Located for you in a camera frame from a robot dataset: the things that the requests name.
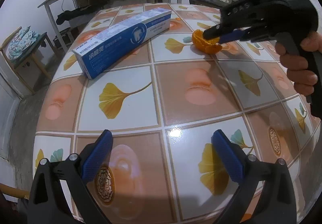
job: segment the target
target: screw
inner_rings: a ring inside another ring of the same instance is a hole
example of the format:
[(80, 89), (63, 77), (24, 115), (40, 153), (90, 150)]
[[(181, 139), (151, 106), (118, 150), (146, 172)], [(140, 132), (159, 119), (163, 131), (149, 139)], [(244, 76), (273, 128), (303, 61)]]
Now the screw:
[(47, 163), (47, 159), (41, 159), (41, 160), (40, 160), (40, 164), (41, 164), (41, 165), (45, 165), (46, 163)]
[(76, 153), (73, 153), (73, 154), (69, 155), (69, 159), (71, 161), (76, 161), (77, 158), (78, 158), (78, 155)]
[(281, 165), (284, 165), (284, 164), (285, 164), (285, 161), (284, 161), (282, 158), (279, 158), (277, 161), (278, 161), (278, 162), (279, 162), (279, 164), (281, 164)]
[(252, 162), (254, 162), (255, 160), (257, 160), (256, 156), (255, 156), (255, 155), (253, 155), (253, 154), (248, 155), (248, 159), (249, 159), (250, 161), (252, 161)]

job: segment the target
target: door frame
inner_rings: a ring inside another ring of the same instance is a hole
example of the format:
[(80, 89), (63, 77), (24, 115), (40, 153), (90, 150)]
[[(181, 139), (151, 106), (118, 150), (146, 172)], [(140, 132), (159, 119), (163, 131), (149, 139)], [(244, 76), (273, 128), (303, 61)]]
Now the door frame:
[(19, 102), (21, 98), (18, 96), (18, 94), (9, 86), (9, 84), (6, 82), (6, 80), (0, 75), (0, 85), (2, 88), (13, 98), (13, 104), (9, 110), (9, 116), (7, 117), (7, 120), (5, 122), (4, 130), (3, 132), (0, 132), (0, 135), (4, 136), (3, 139), (3, 149), (0, 149), (0, 156), (4, 159), (8, 159), (8, 151), (9, 151), (9, 140), (10, 140), (10, 133), (11, 128), (13, 125), (13, 120), (16, 115)]

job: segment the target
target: folded blanket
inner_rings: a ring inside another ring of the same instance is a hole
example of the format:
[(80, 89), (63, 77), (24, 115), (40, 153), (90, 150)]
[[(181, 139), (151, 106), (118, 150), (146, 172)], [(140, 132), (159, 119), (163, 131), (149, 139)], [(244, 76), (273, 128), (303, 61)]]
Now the folded blanket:
[(30, 30), (30, 26), (20, 30), (11, 40), (8, 46), (9, 59), (14, 61), (33, 44), (39, 36), (39, 33)]

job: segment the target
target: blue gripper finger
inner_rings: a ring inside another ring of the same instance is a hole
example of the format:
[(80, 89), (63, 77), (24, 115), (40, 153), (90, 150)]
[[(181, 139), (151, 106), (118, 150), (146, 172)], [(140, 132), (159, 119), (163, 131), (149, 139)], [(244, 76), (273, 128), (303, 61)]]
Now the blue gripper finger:
[(221, 158), (225, 169), (233, 182), (242, 183), (244, 179), (244, 166), (238, 154), (243, 150), (232, 144), (222, 130), (216, 130), (211, 138), (211, 143)]
[(113, 136), (109, 130), (104, 130), (99, 136), (98, 141), (95, 143), (95, 147), (88, 155), (82, 167), (82, 180), (84, 183), (92, 181), (101, 164), (106, 159), (107, 155), (111, 153), (113, 146)]
[(230, 41), (239, 40), (243, 35), (245, 34), (245, 31), (236, 29), (231, 33), (223, 34), (219, 37), (219, 43), (226, 43)]

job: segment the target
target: cardboard box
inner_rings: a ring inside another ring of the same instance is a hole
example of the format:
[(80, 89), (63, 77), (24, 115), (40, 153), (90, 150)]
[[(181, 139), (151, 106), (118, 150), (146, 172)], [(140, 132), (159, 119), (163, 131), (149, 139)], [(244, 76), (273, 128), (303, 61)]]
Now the cardboard box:
[(131, 50), (170, 27), (171, 10), (155, 8), (112, 25), (73, 50), (89, 79), (94, 79)]

